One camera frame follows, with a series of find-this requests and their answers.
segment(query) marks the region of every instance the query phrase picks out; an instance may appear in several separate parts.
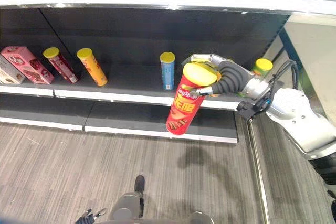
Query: red chip canister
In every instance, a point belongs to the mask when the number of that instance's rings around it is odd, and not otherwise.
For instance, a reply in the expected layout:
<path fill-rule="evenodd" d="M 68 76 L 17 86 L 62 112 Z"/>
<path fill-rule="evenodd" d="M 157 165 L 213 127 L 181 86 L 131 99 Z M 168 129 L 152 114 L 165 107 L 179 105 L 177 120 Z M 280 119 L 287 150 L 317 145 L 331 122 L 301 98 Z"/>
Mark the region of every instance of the red chip canister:
<path fill-rule="evenodd" d="M 75 83 L 78 81 L 74 70 L 63 57 L 57 47 L 49 47 L 43 52 L 44 57 L 46 57 L 54 68 L 70 83 Z"/>
<path fill-rule="evenodd" d="M 168 131 L 175 135 L 182 135 L 187 131 L 205 98 L 192 95 L 190 91 L 209 86 L 216 80 L 216 71 L 208 65 L 194 62 L 184 66 L 183 75 L 166 122 Z"/>

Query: yellow lid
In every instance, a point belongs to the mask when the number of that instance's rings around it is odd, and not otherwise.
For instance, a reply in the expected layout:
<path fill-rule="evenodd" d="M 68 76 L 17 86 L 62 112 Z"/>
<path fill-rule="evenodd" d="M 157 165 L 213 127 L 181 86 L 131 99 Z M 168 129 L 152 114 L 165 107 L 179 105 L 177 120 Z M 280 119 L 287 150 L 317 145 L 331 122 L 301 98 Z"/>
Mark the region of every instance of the yellow lid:
<path fill-rule="evenodd" d="M 77 51 L 77 57 L 85 59 L 93 55 L 91 48 L 82 48 Z"/>
<path fill-rule="evenodd" d="M 183 68 L 184 76 L 199 86 L 209 86 L 217 80 L 217 72 L 210 66 L 199 62 L 187 63 Z"/>
<path fill-rule="evenodd" d="M 173 54 L 172 52 L 163 52 L 160 55 L 160 61 L 162 63 L 172 63 L 175 60 L 175 54 Z"/>
<path fill-rule="evenodd" d="M 270 60 L 267 59 L 257 59 L 256 61 L 257 68 L 260 68 L 262 70 L 271 70 L 273 67 L 273 63 Z"/>
<path fill-rule="evenodd" d="M 44 57 L 48 59 L 58 56 L 58 54 L 59 54 L 59 49 L 57 47 L 49 47 L 43 52 Z"/>

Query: black cable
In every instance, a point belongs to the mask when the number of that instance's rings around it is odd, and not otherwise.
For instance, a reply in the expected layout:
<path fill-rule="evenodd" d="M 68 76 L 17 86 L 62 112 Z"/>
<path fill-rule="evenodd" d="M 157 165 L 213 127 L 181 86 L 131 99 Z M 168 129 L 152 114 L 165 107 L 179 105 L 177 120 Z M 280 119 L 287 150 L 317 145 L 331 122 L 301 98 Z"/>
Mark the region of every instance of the black cable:
<path fill-rule="evenodd" d="M 278 69 L 276 74 L 273 75 L 273 78 L 269 81 L 270 83 L 270 90 L 269 90 L 269 101 L 266 107 L 257 113 L 255 115 L 259 115 L 263 112 L 266 112 L 272 105 L 274 95 L 277 91 L 275 88 L 275 85 L 277 84 L 277 81 L 280 79 L 280 77 L 289 69 L 292 70 L 292 81 L 293 81 L 293 88 L 297 89 L 299 84 L 299 69 L 297 66 L 297 63 L 293 60 L 287 60 L 285 63 L 281 65 L 281 67 Z"/>

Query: blue chip canister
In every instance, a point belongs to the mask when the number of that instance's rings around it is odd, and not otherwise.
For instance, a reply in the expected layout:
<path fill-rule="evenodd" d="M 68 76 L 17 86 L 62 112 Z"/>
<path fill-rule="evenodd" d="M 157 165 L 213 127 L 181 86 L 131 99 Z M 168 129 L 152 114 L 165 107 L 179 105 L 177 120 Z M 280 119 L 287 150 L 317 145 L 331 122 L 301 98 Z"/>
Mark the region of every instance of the blue chip canister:
<path fill-rule="evenodd" d="M 173 90 L 175 54 L 172 52 L 163 52 L 160 55 L 160 62 L 162 68 L 163 88 L 165 90 Z"/>

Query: gray carpet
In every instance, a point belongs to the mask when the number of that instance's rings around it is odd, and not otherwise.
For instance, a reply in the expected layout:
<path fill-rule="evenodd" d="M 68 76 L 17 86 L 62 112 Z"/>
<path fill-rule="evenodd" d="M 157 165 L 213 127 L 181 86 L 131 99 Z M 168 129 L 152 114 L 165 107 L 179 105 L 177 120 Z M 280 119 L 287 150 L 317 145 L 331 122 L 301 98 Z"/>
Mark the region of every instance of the gray carpet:
<path fill-rule="evenodd" d="M 237 145 L 0 124 L 1 216 L 74 223 L 88 208 L 110 211 L 143 174 L 147 218 L 200 210 L 216 223 L 262 223 L 246 127 L 236 121 Z M 253 125 L 271 223 L 333 223 L 321 179 L 283 130 L 266 116 Z"/>
<path fill-rule="evenodd" d="M 74 223 L 88 208 L 111 210 L 143 174 L 147 218 L 182 220 L 200 210 L 216 223 L 261 223 L 237 120 L 237 145 L 1 124 L 1 215 Z"/>

